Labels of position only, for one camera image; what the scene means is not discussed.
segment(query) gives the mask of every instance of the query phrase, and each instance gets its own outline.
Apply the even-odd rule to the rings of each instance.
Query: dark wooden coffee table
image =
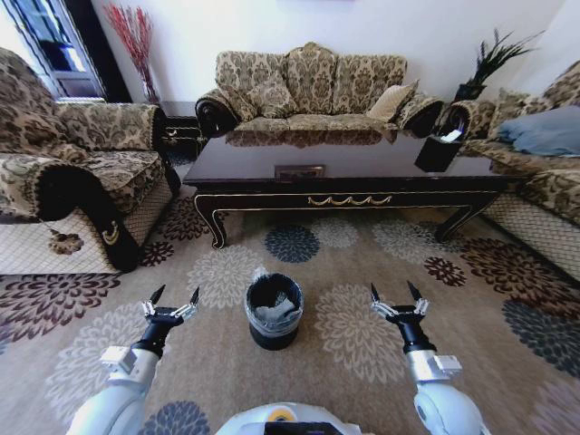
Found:
[[[400,132],[231,131],[208,143],[184,183],[198,189],[196,208],[221,248],[220,210],[459,208],[437,229],[443,241],[525,179],[425,142]]]

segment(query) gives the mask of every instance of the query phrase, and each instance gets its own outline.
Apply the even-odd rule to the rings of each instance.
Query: vase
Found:
[[[153,80],[151,79],[149,68],[142,69],[141,80],[143,82],[143,94],[145,95],[145,99],[151,103],[160,102],[160,97],[157,96],[157,92],[153,86]]]
[[[455,102],[461,100],[476,100],[479,95],[486,89],[485,84],[466,84],[462,83],[455,94]]]

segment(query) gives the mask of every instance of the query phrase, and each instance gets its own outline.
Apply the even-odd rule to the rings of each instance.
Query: sofa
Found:
[[[424,137],[443,101],[423,92],[415,92],[393,122],[365,115],[385,89],[402,83],[406,70],[407,61],[400,55],[342,55],[317,43],[286,54],[223,52],[217,55],[217,88],[198,100],[196,113],[207,137],[232,130],[409,130]],[[295,101],[291,116],[256,116],[240,109],[239,101],[226,92],[246,94],[276,73]]]
[[[0,49],[0,274],[128,272],[179,178],[154,105],[57,103]]]
[[[506,95],[496,101],[454,102],[447,130],[463,131],[462,153],[486,156],[498,168],[530,177],[516,191],[501,195],[484,214],[580,280],[580,158],[525,154],[489,137],[490,125],[497,124],[498,116],[516,118],[580,104],[580,61],[557,77],[542,96],[521,92]]]

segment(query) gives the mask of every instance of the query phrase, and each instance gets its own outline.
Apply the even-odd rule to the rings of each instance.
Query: carpet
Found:
[[[385,301],[410,302],[407,281],[430,300],[425,333],[459,357],[453,384],[492,433],[580,432],[577,283],[484,220],[440,244],[439,210],[229,212],[217,251],[192,193],[182,188],[129,274],[0,276],[3,433],[64,433],[102,388],[100,354],[139,339],[138,302],[162,284],[163,305],[199,285],[200,306],[169,336],[142,433],[214,433],[272,401],[320,405],[377,435],[426,433],[399,332],[369,307],[371,283]],[[283,351],[248,331],[243,299],[258,267],[304,291]]]

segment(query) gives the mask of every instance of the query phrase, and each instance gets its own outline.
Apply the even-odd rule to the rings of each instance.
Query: potted plant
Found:
[[[491,46],[491,48],[489,48],[489,45],[486,41],[481,42],[478,53],[478,67],[475,71],[475,75],[466,83],[459,85],[459,89],[455,94],[455,101],[458,102],[460,100],[475,100],[478,98],[486,87],[483,82],[487,80],[491,74],[501,68],[501,66],[509,59],[521,56],[522,54],[534,50],[533,48],[526,48],[526,45],[542,33],[543,31],[537,34],[532,34],[531,36],[517,41],[516,43],[504,44],[508,37],[513,34],[513,32],[500,37],[498,29],[494,29],[493,34],[495,43]]]

